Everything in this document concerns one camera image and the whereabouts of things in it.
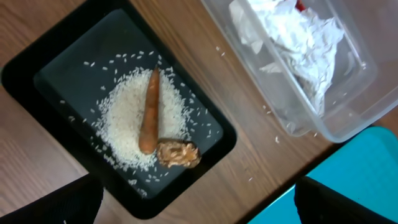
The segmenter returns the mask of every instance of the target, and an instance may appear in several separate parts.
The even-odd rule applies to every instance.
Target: black object
[[[395,223],[309,177],[296,183],[294,202],[303,224]]]
[[[0,223],[94,223],[103,193],[101,181],[88,174],[1,217]]]
[[[109,23],[112,20],[117,22],[114,27],[111,27]],[[95,103],[93,100],[95,97],[98,97],[100,100],[100,94],[107,94],[107,92],[101,92],[101,85],[98,84],[101,80],[109,83],[109,80],[105,80],[106,77],[99,75],[96,83],[88,82],[87,86],[95,85],[97,92],[93,93],[90,90],[91,87],[88,87],[86,91],[87,97],[83,97],[82,95],[75,94],[81,91],[78,89],[78,83],[76,84],[76,82],[81,81],[78,79],[78,76],[71,76],[70,80],[63,77],[66,74],[78,71],[79,69],[76,69],[77,66],[85,69],[84,66],[86,65],[83,65],[83,62],[90,61],[91,58],[83,58],[82,56],[94,57],[98,52],[106,52],[107,54],[103,58],[99,56],[95,58],[97,60],[96,64],[101,64],[100,68],[97,68],[97,72],[99,73],[103,72],[101,70],[102,66],[109,65],[109,60],[114,59],[109,58],[111,54],[124,54],[124,52],[115,52],[115,50],[120,50],[118,47],[122,47],[123,43],[126,43],[126,40],[120,35],[118,36],[120,37],[120,43],[118,42],[119,40],[116,40],[116,43],[111,47],[108,45],[96,45],[100,43],[98,40],[108,41],[108,39],[101,39],[99,35],[108,34],[109,30],[120,32],[122,26],[127,27],[127,35],[133,29],[141,32],[141,34],[135,35],[135,37],[139,38],[131,39],[131,42],[137,41],[138,44],[126,45],[126,49],[137,50],[141,46],[144,48],[142,51],[146,51],[145,54],[147,55],[153,47],[153,51],[158,52],[162,56],[162,63],[165,66],[163,68],[166,68],[168,65],[173,66],[177,74],[175,82],[184,82],[186,84],[186,90],[182,91],[180,88],[181,94],[187,96],[194,93],[195,103],[197,103],[195,106],[201,109],[207,108],[209,114],[211,114],[209,119],[214,124],[212,133],[219,130],[222,134],[220,138],[212,139],[211,142],[197,142],[198,139],[203,138],[203,135],[199,133],[197,133],[196,137],[192,136],[193,141],[195,141],[195,138],[198,138],[195,143],[199,147],[202,147],[204,151],[208,149],[205,153],[201,149],[203,157],[200,164],[194,169],[176,167],[175,171],[169,174],[173,179],[169,179],[166,185],[160,185],[158,189],[149,186],[147,189],[149,196],[147,198],[143,198],[139,191],[145,186],[148,187],[148,185],[138,186],[140,188],[138,189],[131,187],[126,181],[127,179],[143,178],[143,175],[137,178],[132,176],[131,170],[127,174],[120,170],[114,170],[103,159],[103,153],[96,152],[91,146],[90,136],[95,136],[95,130],[90,125],[82,125],[83,118],[87,118],[88,121],[96,119],[94,116],[85,114],[90,113],[87,106]],[[73,57],[76,57],[76,62],[79,61],[78,64],[71,63]],[[146,60],[143,63],[142,66],[153,64],[154,67],[156,61]],[[128,69],[127,67],[123,68],[124,73]],[[108,70],[108,73],[113,85],[113,71]],[[185,189],[227,155],[236,143],[236,133],[232,125],[229,124],[227,119],[176,61],[172,53],[154,34],[128,0],[89,0],[83,3],[63,21],[59,22],[31,46],[12,59],[2,72],[2,82],[5,89],[66,150],[76,157],[91,174],[98,176],[109,192],[137,218],[146,219],[157,215]],[[106,89],[112,88],[112,85],[106,86]],[[61,108],[59,100],[63,98],[66,103]],[[75,122],[71,123],[67,120],[67,117],[70,115],[75,117]],[[101,143],[100,138],[94,138],[94,146]]]

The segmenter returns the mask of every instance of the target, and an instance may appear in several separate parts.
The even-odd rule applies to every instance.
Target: clear plastic container
[[[398,104],[398,1],[302,1],[320,18],[336,18],[345,31],[338,44],[335,72],[325,94],[322,116],[287,69],[247,0],[236,1],[264,42],[265,47],[258,54],[241,43],[229,12],[233,0],[202,1],[289,134],[301,136],[312,130],[332,142],[343,142]],[[282,73],[260,70],[272,62]]]

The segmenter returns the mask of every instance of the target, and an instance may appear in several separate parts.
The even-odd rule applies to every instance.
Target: tray
[[[130,58],[140,51],[144,52],[140,60]],[[116,54],[128,54],[128,61],[115,58]],[[161,56],[161,69],[173,68],[174,85],[182,98],[195,98],[194,104],[188,100],[185,104],[195,108],[191,114],[195,122],[205,124],[195,126],[195,132],[191,133],[203,158],[194,169],[167,169],[156,163],[156,169],[151,168],[149,172],[130,168],[115,170],[104,159],[104,155],[112,156],[111,150],[95,149],[104,142],[96,136],[96,128],[90,125],[100,113],[91,113],[90,108],[98,108],[96,100],[113,89],[116,85],[113,78],[128,74],[135,67],[153,69],[158,55]],[[85,61],[96,62],[96,65],[84,65]],[[97,175],[108,191],[137,218],[156,216],[236,143],[232,125],[127,0],[85,2],[11,60],[4,68],[2,82],[5,89],[90,173]],[[105,86],[106,91],[100,90],[101,86]],[[65,100],[65,104],[60,104],[60,100]],[[70,122],[70,116],[75,118],[74,122]],[[192,125],[187,121],[188,129],[193,128]],[[213,133],[210,138],[207,137],[209,130]],[[160,182],[144,181],[148,175],[159,176],[166,172],[168,175]],[[129,185],[129,179],[136,179],[137,184]]]

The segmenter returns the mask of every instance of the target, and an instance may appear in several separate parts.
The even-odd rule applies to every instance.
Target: orange carrot
[[[149,78],[144,119],[141,124],[138,146],[144,154],[152,154],[157,145],[159,115],[159,69],[155,67]]]

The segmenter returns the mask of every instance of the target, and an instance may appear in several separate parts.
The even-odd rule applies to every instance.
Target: brown wooden surface
[[[0,67],[82,2],[0,0]],[[266,114],[262,109],[266,103],[200,0],[132,2],[231,121],[238,141],[157,217],[137,220],[106,193],[96,223],[233,223],[330,145],[313,133],[289,137],[274,116]],[[397,114],[398,110],[390,112],[380,124],[398,133]],[[85,173],[0,87],[0,216]]]

